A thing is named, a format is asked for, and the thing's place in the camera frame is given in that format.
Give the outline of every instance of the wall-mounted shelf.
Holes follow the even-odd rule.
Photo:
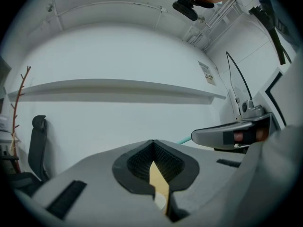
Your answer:
[[[9,132],[0,131],[0,143],[11,143],[12,136]]]
[[[135,93],[147,95],[169,95],[177,97],[226,98],[226,95],[187,87],[122,79],[76,79],[57,81],[26,87],[22,90],[22,93],[25,93],[26,96],[62,93]],[[18,91],[13,91],[10,92],[8,96],[11,101],[14,101],[17,94]]]

